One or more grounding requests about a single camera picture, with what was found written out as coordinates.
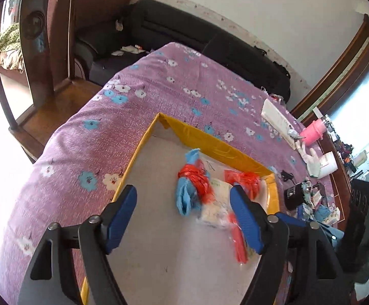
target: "brown upholstered headboard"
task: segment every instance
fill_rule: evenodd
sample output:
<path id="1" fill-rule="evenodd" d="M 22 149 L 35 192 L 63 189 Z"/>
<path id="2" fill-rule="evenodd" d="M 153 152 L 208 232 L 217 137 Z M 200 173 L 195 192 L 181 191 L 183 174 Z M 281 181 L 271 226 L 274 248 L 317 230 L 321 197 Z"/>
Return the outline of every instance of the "brown upholstered headboard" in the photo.
<path id="1" fill-rule="evenodd" d="M 115 20 L 131 0 L 76 0 L 75 30 L 96 23 Z M 54 84 L 67 78 L 67 36 L 70 0 L 49 0 L 47 32 Z"/>

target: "chair leg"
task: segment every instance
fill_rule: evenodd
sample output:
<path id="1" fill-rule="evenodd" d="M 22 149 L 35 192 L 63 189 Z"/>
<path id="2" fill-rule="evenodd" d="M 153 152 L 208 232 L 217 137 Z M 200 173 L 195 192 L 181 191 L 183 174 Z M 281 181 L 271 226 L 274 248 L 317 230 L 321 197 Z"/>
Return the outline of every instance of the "chair leg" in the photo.
<path id="1" fill-rule="evenodd" d="M 23 147 L 22 147 L 22 150 L 27 155 L 27 157 L 29 158 L 32 164 L 36 163 L 35 159 L 31 155 L 29 155 Z"/>

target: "white glove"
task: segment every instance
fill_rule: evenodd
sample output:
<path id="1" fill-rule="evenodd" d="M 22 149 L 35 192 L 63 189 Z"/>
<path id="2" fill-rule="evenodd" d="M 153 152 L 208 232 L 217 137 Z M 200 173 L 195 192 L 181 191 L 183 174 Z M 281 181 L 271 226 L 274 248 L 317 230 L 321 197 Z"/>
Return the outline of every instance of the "white glove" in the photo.
<path id="1" fill-rule="evenodd" d="M 307 171 L 309 172 L 309 175 L 314 178 L 317 178 L 320 174 L 320 159 L 317 156 L 316 151 L 314 151 L 313 148 L 310 148 L 311 155 L 308 155 L 306 153 L 306 147 L 305 147 L 304 141 L 302 142 L 302 147 L 299 141 L 296 141 L 295 145 L 303 161 L 306 163 L 306 168 L 307 168 Z"/>

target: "purple tablecloth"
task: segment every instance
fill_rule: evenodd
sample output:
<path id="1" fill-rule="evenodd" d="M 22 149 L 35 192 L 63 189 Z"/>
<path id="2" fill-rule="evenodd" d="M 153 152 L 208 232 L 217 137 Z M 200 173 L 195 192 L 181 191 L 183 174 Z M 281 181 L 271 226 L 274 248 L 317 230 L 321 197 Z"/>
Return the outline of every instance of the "purple tablecloth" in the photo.
<path id="1" fill-rule="evenodd" d="M 49 223 L 79 224 L 112 199 L 142 135 L 159 112 L 180 119 L 243 151 L 278 177 L 307 175 L 299 153 L 261 119 L 268 95 L 218 63 L 171 43 L 114 76 L 50 138 L 10 217 L 0 254 L 0 294 L 10 305 L 33 251 Z M 300 131 L 285 108 L 275 103 Z M 320 155 L 321 150 L 314 146 Z M 322 180 L 334 206 L 330 179 Z M 83 264 L 75 255 L 77 279 Z"/>

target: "pink container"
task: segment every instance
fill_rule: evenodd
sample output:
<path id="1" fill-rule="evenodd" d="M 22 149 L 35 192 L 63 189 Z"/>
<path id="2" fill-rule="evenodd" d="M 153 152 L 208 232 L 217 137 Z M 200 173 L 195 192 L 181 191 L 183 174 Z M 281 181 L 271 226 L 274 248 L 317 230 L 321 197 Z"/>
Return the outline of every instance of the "pink container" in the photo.
<path id="1" fill-rule="evenodd" d="M 322 119 L 313 121 L 308 127 L 306 127 L 299 135 L 303 137 L 301 141 L 304 141 L 306 145 L 311 145 L 318 139 L 322 139 L 322 134 L 326 131 L 326 125 Z"/>

